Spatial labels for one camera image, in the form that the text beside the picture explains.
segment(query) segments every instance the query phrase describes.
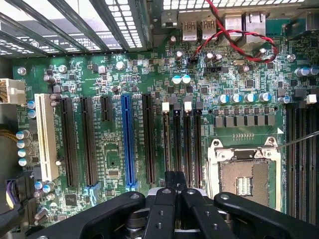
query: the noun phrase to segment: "motherboard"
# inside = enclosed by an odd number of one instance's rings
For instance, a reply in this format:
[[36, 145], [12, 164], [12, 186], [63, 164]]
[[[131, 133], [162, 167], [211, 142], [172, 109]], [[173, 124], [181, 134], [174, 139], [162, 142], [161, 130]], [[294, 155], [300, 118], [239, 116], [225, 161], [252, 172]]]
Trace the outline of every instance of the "motherboard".
[[[189, 61], [198, 44], [182, 41], [179, 30], [153, 52], [15, 59], [28, 101], [18, 107], [19, 134], [30, 141], [19, 163], [33, 172], [46, 214], [34, 224], [127, 191], [147, 195], [165, 186], [165, 171], [183, 171], [188, 187], [211, 198], [227, 191], [293, 210], [290, 156], [276, 147], [290, 132], [286, 105], [318, 86], [316, 77], [298, 76], [317, 65], [318, 37], [286, 41], [288, 22], [266, 22], [280, 49], [268, 64], [213, 43]], [[270, 45], [262, 47], [269, 57]]]

